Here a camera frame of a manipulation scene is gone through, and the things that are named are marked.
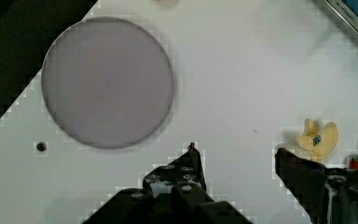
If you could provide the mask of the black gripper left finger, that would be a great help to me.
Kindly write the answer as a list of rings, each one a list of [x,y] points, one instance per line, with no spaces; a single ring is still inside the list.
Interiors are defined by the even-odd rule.
[[[206,192],[200,153],[194,144],[143,179],[123,189],[82,224],[252,224],[231,204]]]

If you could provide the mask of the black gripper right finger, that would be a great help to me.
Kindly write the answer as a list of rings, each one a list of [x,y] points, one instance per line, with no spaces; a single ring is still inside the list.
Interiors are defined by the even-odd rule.
[[[281,147],[275,154],[275,172],[311,224],[358,224],[358,170],[327,168]]]

